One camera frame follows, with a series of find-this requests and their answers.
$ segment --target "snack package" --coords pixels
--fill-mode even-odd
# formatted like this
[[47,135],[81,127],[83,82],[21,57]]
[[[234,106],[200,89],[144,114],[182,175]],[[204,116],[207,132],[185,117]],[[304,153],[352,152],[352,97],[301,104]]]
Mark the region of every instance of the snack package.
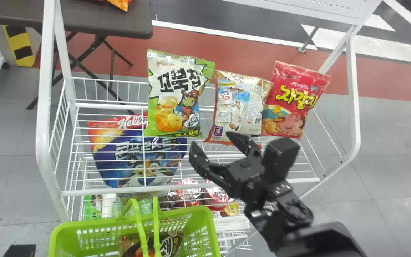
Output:
[[239,214],[239,205],[235,202],[228,204],[224,210],[220,211],[222,217],[236,216]]
[[131,2],[131,0],[107,0],[107,1],[109,1],[116,7],[120,8],[121,10],[124,10],[125,12],[128,12],[129,2]]
[[[148,255],[155,256],[153,247],[155,240],[152,235],[147,236]],[[183,234],[170,231],[159,234],[160,254],[162,257],[173,257],[182,245]],[[139,235],[122,235],[118,237],[118,251],[121,257],[142,257],[141,242]]]
[[[96,167],[110,187],[166,185],[187,149],[185,138],[145,137],[143,142],[140,115],[88,122],[88,133]],[[158,194],[141,195],[145,198]],[[124,203],[124,198],[141,199],[135,194],[119,197]]]
[[83,202],[83,219],[85,221],[99,220],[101,218],[101,210],[101,194],[85,195],[85,200]]
[[262,112],[261,134],[299,139],[307,112],[315,106],[331,77],[276,61],[271,81],[274,86]]
[[216,70],[214,124],[204,142],[232,145],[226,131],[246,135],[261,144],[261,111],[273,83]]
[[[199,184],[196,180],[189,177],[177,182],[177,185]],[[168,192],[168,200],[173,207],[189,207],[199,205],[201,196],[200,188],[188,188],[171,190]]]
[[215,63],[151,49],[147,60],[150,95],[145,135],[202,137],[198,100]]

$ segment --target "cartoon character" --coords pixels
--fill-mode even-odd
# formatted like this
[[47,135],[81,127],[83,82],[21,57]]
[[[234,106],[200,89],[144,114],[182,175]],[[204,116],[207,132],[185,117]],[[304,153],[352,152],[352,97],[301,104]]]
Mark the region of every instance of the cartoon character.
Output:
[[174,175],[174,171],[170,169],[163,168],[160,164],[161,160],[166,159],[166,153],[157,153],[156,157],[151,160],[138,160],[135,153],[131,153],[128,157],[128,165],[132,166],[130,169],[131,174],[128,178],[132,179],[122,179],[119,181],[119,186],[128,184],[132,186],[158,186],[165,181],[168,181]]
[[193,89],[189,93],[187,93],[185,90],[182,89],[182,99],[181,99],[181,104],[182,104],[182,115],[183,119],[187,120],[189,119],[189,116],[191,115],[191,112],[193,111],[193,107],[197,104],[198,98],[199,98],[199,91],[196,89]]
[[291,133],[293,135],[302,135],[302,130],[305,126],[305,117],[301,117],[299,120],[296,121],[294,127],[291,129]]
[[94,194],[91,196],[91,205],[95,206],[96,209],[101,210],[102,208],[102,195]]
[[292,129],[298,120],[300,120],[300,114],[298,114],[297,112],[291,112],[287,114],[284,122],[285,128],[287,130]]
[[166,164],[166,167],[176,168],[181,159],[182,156],[180,153],[178,153],[177,155],[171,158],[171,161],[168,164]]

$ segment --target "wire basket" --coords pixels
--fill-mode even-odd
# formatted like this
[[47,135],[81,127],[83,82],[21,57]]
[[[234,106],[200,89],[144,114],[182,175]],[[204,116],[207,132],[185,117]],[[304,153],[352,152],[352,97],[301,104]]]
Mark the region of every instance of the wire basket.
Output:
[[[135,215],[125,217],[131,206]],[[160,233],[168,232],[183,235],[177,254],[180,257],[220,256],[212,212],[207,207],[161,211],[158,198],[154,197],[151,214],[141,215],[137,201],[130,199],[119,218],[60,224],[50,237],[49,257],[119,256],[119,238],[133,234],[139,235],[143,257],[148,257],[146,233],[153,234],[154,255],[161,257],[165,244],[160,243]]]

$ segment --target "gray tiled floor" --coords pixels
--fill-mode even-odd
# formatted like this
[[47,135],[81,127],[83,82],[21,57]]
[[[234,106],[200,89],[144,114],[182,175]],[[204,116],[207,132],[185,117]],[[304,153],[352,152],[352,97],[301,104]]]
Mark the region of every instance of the gray tiled floor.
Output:
[[[38,80],[37,69],[12,67],[0,74],[0,256],[13,243],[35,243],[36,256],[45,256],[59,220],[34,156],[36,110],[25,109]],[[59,88],[52,93],[53,104]],[[204,104],[213,104],[209,98],[202,97]],[[324,94],[317,108],[341,153],[350,145],[346,104],[346,96]],[[315,223],[341,221],[370,257],[411,257],[411,102],[360,98],[360,105],[359,155],[305,202],[314,210]],[[338,158],[333,145],[315,137],[320,125],[312,121],[306,132],[327,174]],[[313,152],[305,152],[322,171]],[[270,256],[260,236],[251,244],[253,251],[237,250],[236,255]]]

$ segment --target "black table leg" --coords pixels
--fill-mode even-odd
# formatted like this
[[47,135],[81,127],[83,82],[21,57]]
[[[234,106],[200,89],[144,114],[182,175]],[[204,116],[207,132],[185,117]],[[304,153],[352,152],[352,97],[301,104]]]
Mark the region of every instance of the black table leg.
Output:
[[[34,28],[35,31],[37,31],[39,34],[42,35],[42,29],[39,28]],[[77,33],[76,32],[71,32],[69,35],[66,37],[66,43],[69,42]],[[54,42],[54,54],[58,51],[57,43],[56,41]],[[52,78],[55,76],[55,68],[57,67],[59,56],[56,56],[56,59],[54,60],[54,67],[52,69]],[[62,79],[62,73],[58,75],[56,78],[52,80],[52,87],[54,87],[60,80]],[[39,100],[39,97],[36,96],[34,100],[31,102],[31,104],[26,107],[27,110],[33,109],[37,105],[37,101]]]
[[[115,56],[115,49],[112,48],[112,53],[111,53],[111,73],[110,73],[110,77],[109,77],[110,80],[113,80],[113,79],[114,79],[114,56]],[[109,87],[110,87],[110,89],[113,89],[113,88],[112,88],[112,81],[109,81]]]
[[[41,30],[40,29],[35,29],[39,34],[41,34]],[[77,33],[76,32],[71,32],[67,37],[66,37],[66,42],[70,41]],[[110,72],[110,80],[113,80],[113,75],[114,75],[114,55],[117,55],[118,57],[120,57],[124,62],[126,62],[128,65],[133,66],[133,64],[126,59],[123,55],[121,55],[118,51],[115,50],[115,48],[113,48],[107,41],[106,41],[107,36],[102,36],[102,35],[96,35],[95,36],[95,41],[88,47],[87,50],[85,50],[78,58],[73,57],[72,54],[68,53],[70,60],[72,60],[71,63],[71,70],[73,68],[75,68],[76,66],[80,67],[86,74],[88,74],[90,77],[94,78],[94,79],[98,79],[98,77],[91,72],[90,70],[88,70],[88,68],[86,68],[81,62],[83,60],[85,60],[85,58],[87,58],[94,50],[96,50],[96,48],[98,48],[101,44],[105,44],[110,50],[111,50],[111,72]],[[54,54],[57,51],[57,45],[55,43],[54,45]],[[53,68],[53,75],[55,74],[55,67],[57,64],[57,60],[58,58],[56,58],[54,60],[54,68]],[[58,76],[56,76],[53,81],[52,81],[52,87],[54,87],[60,80],[63,79],[63,74],[60,73]],[[117,94],[113,91],[112,89],[112,82],[109,82],[109,86],[107,86],[106,84],[104,84],[102,81],[97,81],[99,83],[100,86],[102,86],[103,88],[105,88],[115,99],[117,99],[117,101],[123,101],[121,98],[119,98],[117,96]],[[36,97],[31,104],[28,105],[28,107],[26,107],[26,109],[30,110],[33,109],[36,105],[37,105],[37,101],[39,100],[38,97]],[[134,115],[134,112],[132,112],[132,110],[127,110],[127,112],[130,115]]]
[[[98,46],[100,46],[102,44],[101,40],[97,40],[95,39],[95,41],[88,47],[88,49],[85,50],[85,52],[83,52],[78,58],[77,60],[79,62],[85,60],[85,58],[87,58],[96,48],[98,48]],[[75,62],[71,63],[71,70],[73,68],[75,68],[77,66],[77,64]],[[62,73],[60,73],[58,76],[56,76],[54,78],[54,80],[52,81],[52,87],[54,87],[60,80],[63,79],[63,75]],[[33,109],[36,105],[37,105],[37,101],[38,101],[38,96],[36,96],[36,98],[34,98],[34,100],[31,102],[31,104],[28,105],[28,107],[26,107],[27,110],[31,110]]]
[[115,54],[120,57],[122,60],[124,60],[129,66],[134,66],[134,64],[132,64],[132,62],[130,62],[128,59],[126,59],[123,55],[121,55],[121,53],[119,53],[117,50],[115,50],[115,48],[113,48],[113,46],[111,46],[111,44],[109,44],[109,42],[106,41],[106,39],[102,39],[103,43],[112,51],[115,51]]
[[[88,74],[88,76],[90,76],[91,78],[94,78],[96,80],[98,80],[98,76],[96,76],[93,72],[91,72],[91,70],[88,70],[87,67],[85,67],[78,59],[75,59],[75,57],[72,56],[72,54],[69,54],[69,59],[72,60],[73,63],[76,63],[77,66],[79,68],[81,68],[86,74]],[[115,99],[117,99],[117,101],[123,101],[121,98],[119,98],[119,96],[117,96],[117,94],[111,89],[109,88],[105,83],[103,83],[102,81],[96,81],[100,86],[102,86],[104,89],[106,89]],[[130,115],[134,115],[134,112],[132,110],[127,110],[127,112]]]

